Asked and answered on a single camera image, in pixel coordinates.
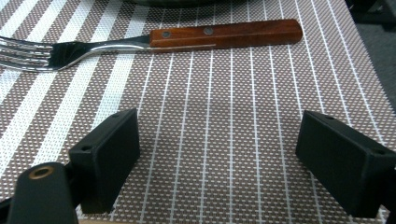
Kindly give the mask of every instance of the fork handle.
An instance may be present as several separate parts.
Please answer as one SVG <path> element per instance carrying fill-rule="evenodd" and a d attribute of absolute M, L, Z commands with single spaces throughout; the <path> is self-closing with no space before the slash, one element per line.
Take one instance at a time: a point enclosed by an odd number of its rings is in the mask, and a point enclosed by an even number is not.
<path fill-rule="evenodd" d="M 153 30 L 149 37 L 152 48 L 227 49 L 294 44 L 303 30 L 296 20 L 254 21 Z"/>

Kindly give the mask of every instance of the dark bowl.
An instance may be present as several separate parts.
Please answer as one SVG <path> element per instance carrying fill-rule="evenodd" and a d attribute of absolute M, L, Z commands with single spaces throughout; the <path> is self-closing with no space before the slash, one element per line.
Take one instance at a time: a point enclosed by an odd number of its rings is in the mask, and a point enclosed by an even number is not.
<path fill-rule="evenodd" d="M 138 5 L 149 7 L 198 7 L 215 0 L 130 0 Z"/>

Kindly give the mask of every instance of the fork tines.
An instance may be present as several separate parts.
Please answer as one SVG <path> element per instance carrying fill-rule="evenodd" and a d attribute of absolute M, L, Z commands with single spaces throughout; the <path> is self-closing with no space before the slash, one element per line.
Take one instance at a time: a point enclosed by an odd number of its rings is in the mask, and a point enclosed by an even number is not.
<path fill-rule="evenodd" d="M 48 66 L 50 44 L 0 36 L 0 64 L 21 70 L 39 71 Z"/>

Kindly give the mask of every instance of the fork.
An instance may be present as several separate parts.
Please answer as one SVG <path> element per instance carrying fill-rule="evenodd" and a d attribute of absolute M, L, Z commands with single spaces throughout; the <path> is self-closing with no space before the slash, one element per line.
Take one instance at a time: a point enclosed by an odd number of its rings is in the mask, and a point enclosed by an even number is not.
<path fill-rule="evenodd" d="M 0 36 L 0 65 L 30 71 L 62 70 L 101 52 L 155 53 L 197 49 L 245 48 L 297 43 L 303 31 L 296 20 L 254 21 L 233 24 L 152 30 L 149 35 L 82 43 L 36 43 Z"/>

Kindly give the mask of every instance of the table surface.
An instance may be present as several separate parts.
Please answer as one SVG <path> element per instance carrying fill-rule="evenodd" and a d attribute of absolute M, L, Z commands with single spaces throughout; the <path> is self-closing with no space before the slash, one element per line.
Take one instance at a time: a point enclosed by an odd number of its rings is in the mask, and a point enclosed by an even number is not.
<path fill-rule="evenodd" d="M 150 30 L 296 19 L 295 45 L 93 56 L 56 73 L 0 68 L 2 199 L 25 169 L 67 163 L 107 116 L 136 107 L 141 158 L 111 214 L 125 222 L 381 223 L 345 214 L 295 157 L 304 110 L 395 149 L 396 118 L 343 0 L 162 9 L 119 0 L 5 0 L 0 35 L 102 41 Z"/>

